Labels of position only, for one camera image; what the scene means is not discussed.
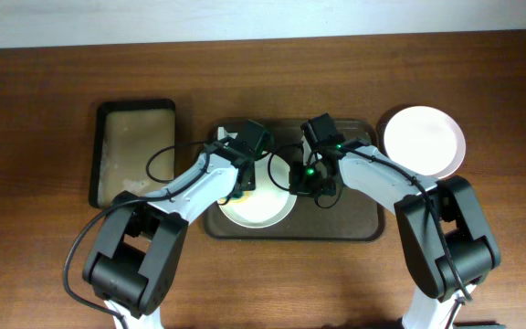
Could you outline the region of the green yellow sponge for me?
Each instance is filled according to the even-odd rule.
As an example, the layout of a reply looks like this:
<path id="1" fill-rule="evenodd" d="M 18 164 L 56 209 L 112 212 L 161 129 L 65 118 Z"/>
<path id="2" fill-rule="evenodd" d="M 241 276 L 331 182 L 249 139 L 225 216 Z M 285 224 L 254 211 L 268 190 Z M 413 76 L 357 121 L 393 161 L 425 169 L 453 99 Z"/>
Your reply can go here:
<path id="1" fill-rule="evenodd" d="M 242 192 L 240 192 L 240 193 L 235 193 L 235 194 L 233 194 L 233 195 L 230 197 L 229 201 L 230 201 L 230 202 L 240 202 L 240 201 L 244 201 L 244 200 L 246 200 L 247 197 L 248 197 L 248 193 L 247 193 L 247 191 L 242 191 Z"/>

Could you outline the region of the white plate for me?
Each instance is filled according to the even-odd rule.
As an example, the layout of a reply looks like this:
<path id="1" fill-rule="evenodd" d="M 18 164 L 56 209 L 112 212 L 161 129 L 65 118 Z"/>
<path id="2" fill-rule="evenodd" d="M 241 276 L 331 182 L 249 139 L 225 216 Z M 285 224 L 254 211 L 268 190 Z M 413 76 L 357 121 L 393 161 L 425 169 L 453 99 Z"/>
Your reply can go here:
<path id="1" fill-rule="evenodd" d="M 270 156 L 255 162 L 255 183 L 252 191 L 247 191 L 244 201 L 219 204 L 225 217 L 243 228 L 267 228 L 279 223 L 294 208 L 297 196 L 277 187 L 268 175 Z M 271 162 L 271 175 L 280 186 L 289 184 L 289 165 L 275 155 Z"/>
<path id="2" fill-rule="evenodd" d="M 411 106 L 393 115 L 384 127 L 383 146 L 391 160 L 427 176 L 467 151 L 458 123 L 429 106 Z"/>

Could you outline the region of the white top plate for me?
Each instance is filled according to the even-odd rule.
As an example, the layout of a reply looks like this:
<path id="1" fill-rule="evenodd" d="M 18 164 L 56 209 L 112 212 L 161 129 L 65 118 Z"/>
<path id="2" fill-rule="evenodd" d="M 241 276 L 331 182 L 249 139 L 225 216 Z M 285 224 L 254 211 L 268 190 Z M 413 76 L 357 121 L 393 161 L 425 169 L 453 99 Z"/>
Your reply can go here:
<path id="1" fill-rule="evenodd" d="M 458 123 L 429 106 L 411 106 L 393 115 L 384 127 L 383 146 L 391 160 L 427 176 L 467 151 Z"/>

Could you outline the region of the pale blue plate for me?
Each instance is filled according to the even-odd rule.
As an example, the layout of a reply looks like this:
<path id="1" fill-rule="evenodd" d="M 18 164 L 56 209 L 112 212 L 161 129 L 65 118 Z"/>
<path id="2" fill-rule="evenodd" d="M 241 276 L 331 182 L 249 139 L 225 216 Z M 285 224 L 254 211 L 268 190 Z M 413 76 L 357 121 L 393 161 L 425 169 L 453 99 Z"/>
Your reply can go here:
<path id="1" fill-rule="evenodd" d="M 463 154 L 457 154 L 447 165 L 435 172 L 433 176 L 440 179 L 452 176 L 462 166 L 464 158 Z"/>

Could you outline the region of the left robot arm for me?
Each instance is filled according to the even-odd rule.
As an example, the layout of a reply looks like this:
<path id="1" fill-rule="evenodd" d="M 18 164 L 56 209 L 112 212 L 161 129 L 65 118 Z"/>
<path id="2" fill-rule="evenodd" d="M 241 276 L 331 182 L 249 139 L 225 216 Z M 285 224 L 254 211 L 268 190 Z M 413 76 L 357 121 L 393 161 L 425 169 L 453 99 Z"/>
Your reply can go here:
<path id="1" fill-rule="evenodd" d="M 121 192 L 88 223 L 102 225 L 82 278 L 116 327 L 130 328 L 157 311 L 188 227 L 216 201 L 253 187 L 254 164 L 269 140 L 263 125 L 246 121 L 238 133 L 205 142 L 195 163 L 166 186 L 146 196 Z"/>

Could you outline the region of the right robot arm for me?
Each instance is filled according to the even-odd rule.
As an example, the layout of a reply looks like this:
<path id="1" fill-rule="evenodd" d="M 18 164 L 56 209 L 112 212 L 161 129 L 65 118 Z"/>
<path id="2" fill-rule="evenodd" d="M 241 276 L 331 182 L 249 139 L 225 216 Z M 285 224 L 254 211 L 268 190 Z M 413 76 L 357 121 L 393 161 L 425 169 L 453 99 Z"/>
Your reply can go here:
<path id="1" fill-rule="evenodd" d="M 452 328 L 471 293 L 499 267 L 501 252 L 476 193 L 461 176 L 420 175 L 364 138 L 346 139 L 324 113 L 301 125 L 302 160 L 289 191 L 314 199 L 337 185 L 357 190 L 394 213 L 405 265 L 416 284 L 397 328 Z"/>

